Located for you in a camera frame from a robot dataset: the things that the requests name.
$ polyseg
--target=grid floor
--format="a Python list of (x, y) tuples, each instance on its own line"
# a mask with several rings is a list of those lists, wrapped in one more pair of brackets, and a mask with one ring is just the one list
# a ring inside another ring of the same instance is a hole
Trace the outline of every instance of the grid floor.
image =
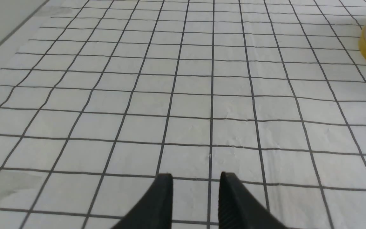
[(366, 228), (366, 0), (67, 0), (0, 70), (0, 229), (106, 229), (158, 173), (216, 229), (235, 172), (285, 225)]

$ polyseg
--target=floor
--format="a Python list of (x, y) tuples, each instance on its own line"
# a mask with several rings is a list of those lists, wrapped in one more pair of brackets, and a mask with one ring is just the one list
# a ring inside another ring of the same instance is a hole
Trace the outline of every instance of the floor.
[(0, 229), (173, 229), (235, 172), (290, 228), (366, 228), (366, 0), (66, 0), (0, 70)]

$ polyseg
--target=black grid line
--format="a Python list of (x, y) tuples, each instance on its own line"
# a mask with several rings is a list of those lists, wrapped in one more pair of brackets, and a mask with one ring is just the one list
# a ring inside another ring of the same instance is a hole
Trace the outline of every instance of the black grid line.
[[(131, 19), (131, 17), (132, 17), (132, 15), (133, 15), (133, 13), (135, 12), (136, 6), (138, 6), (138, 2), (139, 2), (139, 0), (137, 1), (137, 4), (135, 5), (134, 11), (131, 13), (130, 19)], [(165, 2), (165, 0), (163, 0), (163, 1), (162, 1), (162, 5), (161, 5), (161, 7), (160, 7), (160, 9), (159, 9), (159, 13), (158, 13), (157, 19), (159, 19), (159, 16), (160, 16), (160, 14), (161, 14), (161, 11), (162, 11), (162, 8), (163, 8), (163, 5), (164, 5), (164, 2)], [(138, 76), (137, 76), (137, 78), (136, 78), (136, 80), (135, 80), (134, 87), (133, 87), (133, 89), (132, 89), (132, 91), (131, 91), (131, 94), (130, 94), (130, 96), (129, 96), (128, 105), (126, 106), (126, 108), (125, 108), (125, 112), (124, 112), (124, 114), (123, 114), (123, 116), (122, 116), (122, 120), (121, 120), (121, 123), (120, 123), (120, 125), (119, 125), (117, 135), (116, 135), (116, 137), (115, 137), (115, 139), (114, 139), (114, 141), (113, 141), (113, 144), (112, 144), (112, 147), (111, 147), (110, 153), (109, 153), (108, 158), (107, 158), (107, 160), (106, 160), (106, 164), (105, 164), (105, 167), (104, 167), (103, 173), (101, 174), (100, 181), (98, 182), (97, 189), (96, 189), (96, 191), (94, 192), (94, 196), (93, 196), (93, 199), (92, 199), (92, 201), (91, 201), (90, 207), (89, 207), (89, 209), (88, 209), (87, 216), (86, 216), (86, 218), (85, 218), (85, 220), (84, 220), (84, 223), (83, 223), (82, 229), (84, 229), (84, 228), (85, 228), (85, 226), (86, 226), (86, 224), (87, 224), (87, 220), (88, 220), (88, 218), (90, 217), (90, 214), (91, 214), (91, 211), (92, 211), (92, 209), (93, 209), (93, 206), (94, 206), (94, 203), (95, 203), (95, 201), (96, 201), (96, 198), (97, 198), (97, 196), (98, 196), (98, 192), (99, 192), (99, 190), (100, 190), (101, 184), (103, 183), (103, 179), (104, 179), (104, 177), (105, 177), (105, 175), (104, 175), (104, 174), (106, 173), (106, 170), (107, 170), (107, 168), (108, 168), (108, 166), (109, 166), (109, 162), (110, 162), (110, 159), (111, 159), (112, 154), (113, 154), (113, 152), (114, 152), (115, 145), (116, 145), (116, 143), (117, 143), (117, 141), (118, 141), (118, 137), (119, 137), (119, 134), (121, 133), (121, 129), (122, 129), (122, 126), (123, 126), (123, 124), (124, 124), (124, 121), (125, 121), (126, 115), (127, 115), (127, 113), (128, 113), (128, 109), (129, 109), (129, 107), (130, 107), (130, 105), (131, 105), (132, 96), (133, 96), (133, 93), (134, 93), (134, 91), (135, 91), (135, 88), (136, 88), (136, 86), (137, 86), (137, 84), (138, 84), (138, 80), (139, 80), (139, 77), (140, 77), (140, 75), (141, 75), (142, 68), (144, 67), (145, 59), (146, 59), (146, 56), (148, 55), (149, 47), (150, 47), (150, 45), (151, 45), (151, 41), (152, 41), (152, 38), (153, 38), (153, 35), (154, 35), (154, 32), (155, 32), (155, 28), (156, 28), (156, 26), (157, 26), (157, 21), (155, 22), (155, 25), (154, 25), (154, 27), (153, 27), (153, 31), (152, 31), (152, 34), (151, 34), (151, 38), (150, 38), (150, 40), (149, 40), (149, 44), (148, 44), (148, 46), (147, 46), (147, 48), (146, 48), (146, 52), (145, 52), (144, 59), (143, 59), (143, 61), (142, 61), (142, 63), (141, 63), (141, 67), (140, 67), (140, 69), (139, 69)]]
[(209, 149), (209, 171), (207, 189), (207, 229), (210, 229), (211, 221), (211, 191), (213, 172), (213, 118), (214, 118), (214, 23), (215, 23), (215, 0), (213, 0), (213, 35), (212, 35), (212, 56), (211, 56), (211, 96), (210, 96), (210, 149)]
[(174, 93), (174, 88), (176, 86), (177, 72), (179, 71), (180, 54), (181, 54), (182, 46), (183, 46), (183, 38), (184, 38), (184, 33), (185, 33), (185, 28), (186, 28), (186, 19), (187, 19), (187, 13), (189, 11), (189, 5), (190, 5), (190, 0), (187, 1), (185, 22), (183, 23), (182, 37), (180, 39), (180, 46), (179, 46), (179, 54), (177, 56), (177, 61), (176, 61), (176, 69), (175, 69), (174, 77), (173, 77), (172, 90), (170, 92), (169, 106), (168, 106), (168, 109), (167, 109), (165, 129), (164, 129), (164, 133), (163, 133), (163, 137), (162, 137), (162, 145), (161, 145), (160, 152), (159, 152), (159, 159), (158, 159), (158, 163), (157, 163), (157, 166), (156, 166), (156, 174), (159, 174), (160, 165), (162, 163), (162, 156), (163, 156), (163, 150), (164, 150), (165, 141), (166, 141), (167, 127), (169, 125), (170, 111), (172, 110), (173, 93)]
[[(8, 135), (8, 134), (0, 134), (0, 136), (4, 137), (21, 137), (20, 135)], [(66, 137), (38, 137), (38, 136), (24, 136), (27, 139), (46, 139), (46, 140), (81, 140), (81, 141), (97, 141), (97, 142), (114, 142), (113, 140), (108, 139), (89, 139), (89, 138), (66, 138)], [(161, 145), (161, 142), (135, 142), (135, 141), (125, 141), (125, 140), (117, 140), (117, 142), (122, 143), (131, 143), (131, 144), (144, 144), (144, 145)], [(176, 146), (199, 146), (199, 147), (209, 147), (208, 144), (184, 144), (184, 143), (165, 143), (165, 145), (176, 145)], [(224, 147), (224, 148), (239, 148), (239, 149), (252, 149), (252, 150), (280, 150), (280, 151), (294, 151), (294, 152), (313, 152), (318, 154), (331, 154), (331, 155), (352, 155), (352, 156), (360, 156), (360, 153), (346, 153), (346, 152), (330, 152), (330, 151), (319, 151), (319, 150), (308, 150), (308, 149), (287, 149), (287, 148), (256, 148), (256, 147), (248, 147), (248, 146), (235, 146), (235, 145), (217, 145), (213, 144), (212, 147)]]
[[(244, 38), (245, 58), (248, 61), (247, 40), (245, 38), (245, 29), (244, 29), (244, 22), (243, 22), (243, 18), (242, 18), (241, 1), (240, 0), (238, 0), (238, 6), (240, 8), (242, 35), (243, 35), (243, 38)], [(248, 69), (249, 84), (250, 84), (251, 95), (252, 95), (252, 109), (253, 109), (253, 113), (254, 113), (254, 122), (255, 122), (255, 131), (256, 131), (257, 143), (258, 143), (258, 148), (261, 148), (261, 139), (260, 139), (260, 133), (259, 133), (259, 127), (258, 127), (257, 111), (256, 111), (256, 107), (255, 107), (254, 87), (253, 87), (253, 84), (252, 84), (251, 71), (250, 71), (249, 64), (247, 64), (247, 69)], [(262, 154), (262, 150), (260, 150), (260, 149), (258, 150), (258, 152), (259, 152), (260, 163), (261, 163), (263, 192), (265, 194), (266, 210), (270, 212), (268, 188), (266, 187), (265, 165), (263, 163), (263, 154)]]
[[(333, 30), (334, 34), (336, 34), (336, 32), (334, 31), (334, 28), (333, 28), (331, 25), (330, 25), (330, 27), (331, 27), (331, 30)], [(351, 61), (355, 64), (355, 62), (354, 62), (353, 58), (350, 56), (350, 54), (349, 54), (347, 51), (345, 51), (345, 52), (347, 53), (347, 55), (348, 55), (348, 57), (351, 59)], [(356, 68), (357, 68), (357, 71), (360, 73), (360, 75), (361, 75), (362, 79), (366, 82), (366, 79), (365, 79), (365, 77), (362, 75), (362, 73), (361, 73), (361, 71), (360, 71), (360, 68), (358, 68), (358, 66), (356, 66)], [(329, 86), (329, 88), (330, 88), (331, 92), (333, 93), (334, 99), (336, 100), (336, 103), (337, 103), (337, 105), (338, 105), (338, 108), (340, 109), (340, 113), (341, 113), (341, 115), (343, 116), (345, 123), (347, 124), (347, 128), (348, 128), (348, 130), (349, 130), (349, 131), (350, 131), (350, 133), (351, 133), (351, 137), (353, 138), (354, 143), (357, 145), (358, 152), (361, 154), (362, 162), (364, 163), (365, 168), (366, 168), (366, 160), (365, 160), (365, 157), (362, 155), (361, 147), (360, 147), (360, 145), (358, 144), (357, 139), (356, 139), (356, 137), (355, 137), (355, 135), (354, 135), (354, 133), (353, 133), (353, 131), (352, 131), (352, 129), (351, 129), (351, 127), (350, 127), (350, 125), (349, 125), (349, 123), (348, 123), (348, 121), (347, 121), (346, 117), (345, 117), (345, 115), (344, 115), (344, 112), (343, 112), (343, 110), (342, 110), (342, 108), (341, 108), (341, 106), (340, 106), (340, 103), (338, 103), (338, 102), (337, 102), (337, 98), (336, 98), (336, 96), (335, 96), (335, 94), (334, 94), (333, 90), (331, 89), (331, 85), (330, 85), (330, 83), (328, 82), (327, 84), (328, 84), (328, 86)]]
[[(40, 87), (40, 88), (58, 88), (58, 89), (71, 89), (71, 90), (91, 90), (88, 88), (68, 88), (68, 87)], [(120, 92), (130, 92), (129, 90), (108, 90), (108, 89), (95, 89), (98, 91), (120, 91)], [(155, 93), (155, 94), (170, 94), (168, 92), (151, 92), (151, 91), (136, 91), (139, 93)], [(196, 93), (174, 93), (174, 94), (190, 94), (190, 95), (208, 95), (211, 96), (211, 94), (196, 94)], [(241, 95), (241, 94), (214, 94), (215, 96), (228, 96), (228, 97), (252, 97), (251, 95)], [(283, 98), (294, 98), (294, 96), (290, 96), (290, 95), (269, 95), (269, 94), (260, 94), (260, 95), (255, 95), (254, 97), (283, 97)], [(307, 99), (307, 100), (317, 100), (317, 101), (335, 101), (335, 100), (326, 100), (326, 99), (316, 99), (316, 98), (311, 98), (311, 97), (301, 97), (301, 96), (296, 96), (296, 98), (299, 99)], [(366, 100), (338, 100), (339, 102), (366, 102)]]
[[(62, 31), (62, 33), (57, 37), (57, 39), (51, 44), (51, 46), (47, 49), (47, 51), (45, 52), (45, 54), (52, 48), (52, 46), (55, 44), (55, 42), (58, 40), (58, 38), (61, 36), (61, 35), (63, 35), (63, 33), (65, 32), (65, 30), (66, 29), (64, 29), (63, 31)], [(28, 74), (26, 74), (26, 76), (22, 79), (22, 81), (20, 81), (18, 84), (17, 84), (17, 86), (19, 85), (19, 84), (21, 84), (29, 75), (30, 75), (30, 73), (33, 71), (33, 69), (36, 67), (36, 65), (38, 65), (39, 64), (39, 62), (42, 60), (42, 58), (43, 57), (41, 57), (40, 58), (40, 60), (31, 68), (31, 69), (29, 69), (29, 72), (28, 72)], [(1, 103), (0, 104), (0, 107), (2, 107), (8, 100), (9, 100), (9, 98), (11, 97), (11, 95), (12, 95), (12, 93), (13, 93), (13, 90), (15, 89), (16, 87), (12, 87), (12, 90), (10, 91), (10, 93), (9, 93), (9, 95), (8, 95), (8, 97), (7, 97), (7, 99), (3, 102), (3, 103)], [(33, 118), (31, 119), (31, 121), (30, 121), (30, 123), (29, 123), (29, 125), (27, 126), (27, 128), (30, 126), (30, 124), (33, 122), (33, 120), (35, 119), (35, 117), (36, 117), (36, 115), (38, 114), (38, 112), (36, 112), (35, 113), (35, 115), (33, 116)], [(1, 166), (1, 167), (3, 167), (5, 164), (6, 164), (6, 162), (8, 161), (8, 158), (10, 157), (10, 155), (13, 153), (13, 151), (16, 149), (16, 147), (19, 145), (19, 142), (20, 142), (20, 140), (16, 143), (16, 145), (14, 146), (14, 148), (12, 149), (12, 151), (10, 151), (9, 152), (9, 154), (6, 156), (6, 159), (4, 160), (4, 162), (3, 162), (3, 165)]]

